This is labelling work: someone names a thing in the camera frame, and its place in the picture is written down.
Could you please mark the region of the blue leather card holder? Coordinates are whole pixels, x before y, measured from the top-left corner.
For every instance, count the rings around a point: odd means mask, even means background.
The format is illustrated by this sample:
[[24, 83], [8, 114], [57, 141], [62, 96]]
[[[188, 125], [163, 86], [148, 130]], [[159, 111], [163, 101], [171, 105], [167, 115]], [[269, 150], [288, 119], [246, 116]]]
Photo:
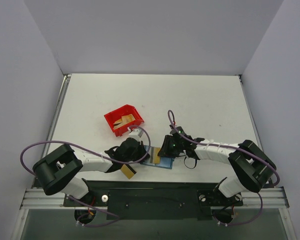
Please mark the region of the blue leather card holder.
[[163, 168], [163, 169], [171, 170], [172, 167], [173, 167], [173, 162], [175, 160], [174, 158], [160, 157], [160, 163], [159, 164], [150, 163], [152, 147], [148, 147], [147, 145], [144, 146], [146, 151], [149, 149], [149, 152], [148, 152], [149, 158], [147, 158], [146, 160], [141, 161], [140, 164], [144, 165], [144, 166], [148, 166], [148, 167], [156, 167], [156, 168]]

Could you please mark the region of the red plastic bin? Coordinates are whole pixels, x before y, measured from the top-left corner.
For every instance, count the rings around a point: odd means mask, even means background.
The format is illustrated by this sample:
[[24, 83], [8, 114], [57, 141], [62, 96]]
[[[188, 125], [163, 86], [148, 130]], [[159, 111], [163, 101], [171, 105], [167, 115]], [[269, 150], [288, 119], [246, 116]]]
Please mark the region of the red plastic bin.
[[145, 122], [137, 109], [129, 104], [106, 113], [104, 118], [116, 137], [126, 133], [130, 126], [140, 126]]

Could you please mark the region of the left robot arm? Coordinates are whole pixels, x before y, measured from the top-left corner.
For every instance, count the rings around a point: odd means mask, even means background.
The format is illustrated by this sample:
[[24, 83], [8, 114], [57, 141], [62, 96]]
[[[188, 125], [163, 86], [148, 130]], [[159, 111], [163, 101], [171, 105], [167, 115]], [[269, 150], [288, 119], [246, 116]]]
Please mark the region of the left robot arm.
[[75, 150], [64, 143], [34, 164], [32, 170], [47, 196], [61, 192], [74, 197], [80, 205], [87, 206], [93, 200], [93, 193], [86, 180], [76, 177], [77, 173], [113, 173], [126, 163], [140, 163], [150, 158], [149, 149], [143, 141], [131, 137], [120, 146], [106, 150], [105, 154], [108, 157]]

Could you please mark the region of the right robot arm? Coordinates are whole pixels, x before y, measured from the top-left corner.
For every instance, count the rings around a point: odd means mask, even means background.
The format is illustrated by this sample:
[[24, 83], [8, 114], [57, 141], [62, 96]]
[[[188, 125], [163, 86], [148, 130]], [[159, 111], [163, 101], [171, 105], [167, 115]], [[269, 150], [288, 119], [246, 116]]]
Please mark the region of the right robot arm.
[[164, 137], [159, 157], [177, 158], [184, 154], [195, 160], [211, 160], [230, 165], [235, 173], [221, 180], [213, 192], [214, 201], [226, 204], [231, 197], [242, 191], [259, 193], [272, 175], [276, 165], [251, 140], [242, 143], [220, 143], [205, 138], [192, 138], [181, 126], [170, 126], [171, 132]]

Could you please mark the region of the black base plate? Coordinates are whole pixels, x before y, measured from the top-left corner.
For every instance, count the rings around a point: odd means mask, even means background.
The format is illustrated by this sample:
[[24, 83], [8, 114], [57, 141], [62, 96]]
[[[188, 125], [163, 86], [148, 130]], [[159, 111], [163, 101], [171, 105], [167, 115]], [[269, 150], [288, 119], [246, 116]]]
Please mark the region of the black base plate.
[[202, 182], [87, 182], [86, 204], [106, 207], [108, 220], [210, 220], [212, 208], [241, 207], [241, 194], [227, 198], [216, 183]]

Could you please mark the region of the right aluminium side rail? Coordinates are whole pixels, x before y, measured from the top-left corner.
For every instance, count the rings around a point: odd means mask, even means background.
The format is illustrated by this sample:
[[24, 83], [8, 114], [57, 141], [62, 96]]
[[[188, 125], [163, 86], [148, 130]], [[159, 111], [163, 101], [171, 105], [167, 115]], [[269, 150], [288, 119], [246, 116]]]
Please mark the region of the right aluminium side rail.
[[[247, 99], [247, 96], [246, 96], [246, 93], [245, 93], [245, 90], [244, 90], [244, 87], [243, 87], [242, 75], [238, 74], [237, 76], [238, 76], [238, 79], [240, 81], [240, 85], [241, 85], [241, 88], [242, 88], [243, 96], [244, 96], [246, 106], [247, 106], [247, 109], [248, 109], [248, 113], [249, 113], [249, 116], [250, 116], [250, 120], [251, 120], [251, 123], [252, 123], [252, 127], [253, 127], [254, 135], [255, 135], [255, 138], [256, 138], [256, 141], [257, 141], [257, 145], [261, 150], [263, 150], [263, 146], [262, 146], [262, 143], [261, 143], [261, 140], [260, 140], [260, 137], [259, 137], [259, 133], [258, 133], [258, 130], [257, 130], [257, 126], [256, 126], [256, 123], [255, 123], [255, 119], [253, 117], [253, 114], [252, 114], [252, 111], [250, 109], [248, 99]], [[267, 182], [267, 184], [265, 185], [264, 188], [265, 189], [275, 188], [272, 178], [270, 178], [270, 180]]]

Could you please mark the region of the aluminium side rail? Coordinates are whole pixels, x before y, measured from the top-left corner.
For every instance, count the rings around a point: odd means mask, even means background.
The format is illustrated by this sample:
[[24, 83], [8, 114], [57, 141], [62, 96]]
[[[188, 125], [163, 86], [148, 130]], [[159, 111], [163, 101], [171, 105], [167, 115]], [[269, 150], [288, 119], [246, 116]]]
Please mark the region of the aluminium side rail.
[[63, 76], [63, 81], [59, 90], [59, 94], [58, 94], [58, 98], [57, 98], [57, 103], [56, 103], [56, 107], [55, 107], [55, 111], [52, 117], [52, 122], [50, 124], [49, 127], [49, 131], [48, 131], [48, 135], [46, 140], [47, 141], [51, 141], [55, 132], [55, 128], [58, 122], [58, 118], [62, 109], [62, 105], [68, 90], [68, 86], [71, 80], [72, 74], [65, 74]]
[[[247, 109], [248, 109], [248, 113], [249, 113], [249, 116], [250, 116], [250, 120], [251, 120], [251, 123], [252, 123], [252, 127], [253, 127], [254, 135], [255, 135], [255, 138], [256, 138], [256, 141], [257, 141], [257, 145], [261, 150], [263, 150], [263, 146], [262, 146], [262, 143], [261, 143], [261, 140], [260, 140], [260, 137], [259, 137], [259, 133], [258, 133], [258, 130], [257, 130], [257, 126], [256, 126], [256, 123], [255, 123], [255, 119], [253, 117], [253, 114], [252, 114], [252, 111], [250, 109], [248, 99], [247, 99], [247, 96], [246, 96], [246, 93], [245, 93], [245, 90], [244, 90], [244, 87], [243, 87], [242, 75], [238, 74], [237, 76], [238, 76], [238, 79], [240, 81], [240, 85], [241, 85], [241, 88], [242, 88], [243, 96], [244, 96], [246, 106], [247, 106]], [[265, 189], [275, 188], [272, 178], [270, 178], [270, 180], [267, 182], [267, 184], [265, 185], [264, 188]]]

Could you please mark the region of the left aluminium side rail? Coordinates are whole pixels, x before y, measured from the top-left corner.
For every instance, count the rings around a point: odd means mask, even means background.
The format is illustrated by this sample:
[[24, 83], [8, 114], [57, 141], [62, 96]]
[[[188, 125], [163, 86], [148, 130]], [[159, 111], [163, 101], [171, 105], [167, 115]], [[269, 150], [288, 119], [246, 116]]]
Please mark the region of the left aluminium side rail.
[[55, 132], [55, 128], [58, 122], [58, 118], [62, 109], [62, 105], [68, 90], [68, 86], [71, 80], [72, 74], [65, 74], [63, 76], [63, 81], [59, 90], [59, 94], [58, 94], [58, 98], [57, 98], [57, 103], [56, 103], [56, 107], [55, 107], [55, 111], [52, 117], [52, 122], [50, 124], [49, 127], [49, 131], [48, 131], [48, 135], [46, 140], [47, 141], [51, 141]]

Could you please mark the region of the aluminium front rail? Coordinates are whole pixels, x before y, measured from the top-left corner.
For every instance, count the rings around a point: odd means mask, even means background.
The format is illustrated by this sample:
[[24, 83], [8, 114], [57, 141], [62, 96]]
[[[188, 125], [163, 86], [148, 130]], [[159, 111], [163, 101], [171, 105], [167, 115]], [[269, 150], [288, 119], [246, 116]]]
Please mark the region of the aluminium front rail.
[[[266, 188], [259, 192], [265, 209], [289, 208], [285, 190], [283, 188]], [[243, 208], [257, 209], [260, 207], [260, 198], [252, 192], [244, 191], [241, 193]], [[20, 206], [21, 210], [61, 210], [66, 209], [63, 205], [65, 194], [56, 193], [46, 195], [40, 188], [29, 188], [25, 190]]]

